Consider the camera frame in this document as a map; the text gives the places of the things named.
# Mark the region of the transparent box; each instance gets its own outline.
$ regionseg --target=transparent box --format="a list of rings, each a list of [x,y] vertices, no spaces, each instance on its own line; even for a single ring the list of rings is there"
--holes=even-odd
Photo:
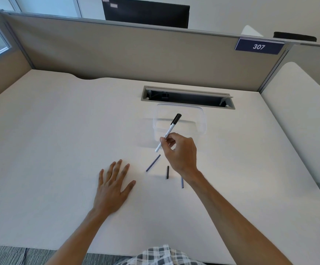
[[[207,118],[201,107],[180,104],[159,103],[156,106],[153,128],[156,140],[163,137],[176,114],[182,116],[172,132],[185,137],[198,138],[207,132]]]

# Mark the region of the number sign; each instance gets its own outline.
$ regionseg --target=number sign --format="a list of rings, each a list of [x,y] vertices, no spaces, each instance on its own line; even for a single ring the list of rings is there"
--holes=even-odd
[[[278,55],[284,43],[240,38],[235,50]]]

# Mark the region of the white marker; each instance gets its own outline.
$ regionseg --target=white marker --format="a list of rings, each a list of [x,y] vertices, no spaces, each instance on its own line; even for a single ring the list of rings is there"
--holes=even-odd
[[[172,120],[170,128],[167,130],[166,134],[163,136],[165,139],[167,138],[167,136],[171,133],[172,129],[175,127],[175,125],[177,124],[178,120],[180,120],[182,115],[180,115],[179,113],[175,116],[175,118]],[[155,152],[157,153],[161,148],[161,143],[159,144],[159,146],[157,147],[157,149],[155,150]]]

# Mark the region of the plaid shorts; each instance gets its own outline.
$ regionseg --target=plaid shorts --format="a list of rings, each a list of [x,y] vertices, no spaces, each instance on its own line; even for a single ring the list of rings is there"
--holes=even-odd
[[[168,245],[152,247],[134,258],[121,260],[114,265],[205,265],[189,258],[182,251],[171,249]]]

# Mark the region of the computer monitor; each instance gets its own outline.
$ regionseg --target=computer monitor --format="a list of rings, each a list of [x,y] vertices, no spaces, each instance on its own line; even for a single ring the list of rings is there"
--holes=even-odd
[[[140,0],[102,0],[106,20],[188,28],[189,6]]]

